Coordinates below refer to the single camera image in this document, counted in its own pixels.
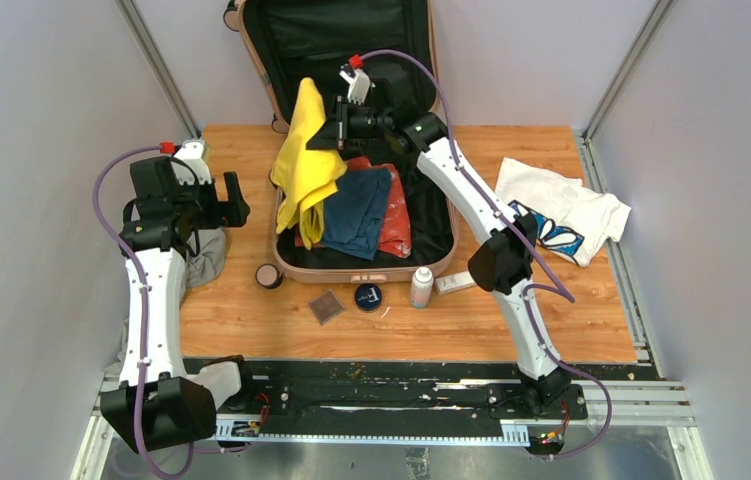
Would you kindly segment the yellow garment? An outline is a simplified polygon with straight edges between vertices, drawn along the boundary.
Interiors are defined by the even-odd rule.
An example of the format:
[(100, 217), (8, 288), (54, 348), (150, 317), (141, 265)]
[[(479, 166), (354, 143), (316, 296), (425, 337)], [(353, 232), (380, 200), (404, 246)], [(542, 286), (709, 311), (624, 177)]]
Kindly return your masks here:
[(307, 148), (325, 121), (323, 98), (313, 79), (306, 77), (299, 83), (290, 128), (270, 171), (271, 182), (284, 195), (275, 231), (297, 228), (308, 250), (323, 238), (324, 202), (339, 191), (337, 181), (347, 171), (336, 151)]

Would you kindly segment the dark blue garment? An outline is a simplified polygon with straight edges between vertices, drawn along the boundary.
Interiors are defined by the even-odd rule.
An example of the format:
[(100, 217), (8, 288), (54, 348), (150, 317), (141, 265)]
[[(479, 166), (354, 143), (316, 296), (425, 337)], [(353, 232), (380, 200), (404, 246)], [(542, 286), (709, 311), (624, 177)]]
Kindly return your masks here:
[(371, 261), (378, 249), (392, 177), (387, 169), (347, 171), (338, 191), (324, 202), (325, 231), (320, 240), (331, 248)]

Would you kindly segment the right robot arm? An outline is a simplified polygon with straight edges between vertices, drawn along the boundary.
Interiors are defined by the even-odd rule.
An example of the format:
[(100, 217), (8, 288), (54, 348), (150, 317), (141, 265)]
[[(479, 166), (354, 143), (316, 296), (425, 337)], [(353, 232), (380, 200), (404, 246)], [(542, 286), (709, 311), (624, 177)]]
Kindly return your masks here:
[(376, 108), (339, 97), (334, 110), (307, 141), (310, 150), (359, 149), (385, 140), (399, 154), (415, 153), (416, 167), (461, 214), (478, 249), (468, 262), (475, 284), (490, 293), (507, 323), (517, 351), (521, 388), (517, 401), (535, 417), (562, 403), (571, 376), (561, 367), (532, 288), (537, 224), (501, 200), (454, 142), (434, 113), (407, 105)]

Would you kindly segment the red white tie-dye shorts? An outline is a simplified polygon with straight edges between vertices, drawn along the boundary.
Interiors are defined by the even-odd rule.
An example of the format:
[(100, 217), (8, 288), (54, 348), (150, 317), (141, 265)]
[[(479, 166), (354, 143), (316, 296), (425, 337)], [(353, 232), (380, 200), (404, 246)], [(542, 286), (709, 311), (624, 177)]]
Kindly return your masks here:
[[(404, 188), (395, 166), (391, 163), (373, 165), (365, 157), (352, 158), (346, 162), (346, 166), (347, 171), (383, 168), (391, 173), (392, 182), (388, 206), (376, 254), (378, 252), (387, 253), (402, 259), (409, 257), (412, 251), (410, 217)], [(327, 248), (323, 247), (320, 242), (315, 246)]]

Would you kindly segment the white t-shirt blue print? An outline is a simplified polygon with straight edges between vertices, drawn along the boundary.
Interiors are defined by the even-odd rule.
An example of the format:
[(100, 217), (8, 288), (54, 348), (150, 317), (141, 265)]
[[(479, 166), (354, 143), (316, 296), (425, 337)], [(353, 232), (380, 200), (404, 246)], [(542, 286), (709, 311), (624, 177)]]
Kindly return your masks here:
[(631, 207), (583, 181), (512, 158), (502, 160), (495, 193), (537, 223), (537, 242), (551, 253), (586, 268), (606, 241), (618, 242)]

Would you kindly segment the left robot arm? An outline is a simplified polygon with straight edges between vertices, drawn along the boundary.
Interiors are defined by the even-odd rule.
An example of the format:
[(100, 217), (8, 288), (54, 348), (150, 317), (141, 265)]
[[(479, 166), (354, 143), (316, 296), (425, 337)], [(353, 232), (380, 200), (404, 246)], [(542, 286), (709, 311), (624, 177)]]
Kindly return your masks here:
[(250, 209), (233, 172), (221, 201), (206, 161), (181, 154), (139, 160), (129, 168), (135, 197), (116, 237), (130, 289), (126, 358), (101, 413), (137, 454), (208, 439), (224, 404), (249, 411), (257, 386), (243, 377), (242, 356), (187, 372), (180, 346), (180, 309), (187, 289), (190, 239), (202, 230), (241, 227)]

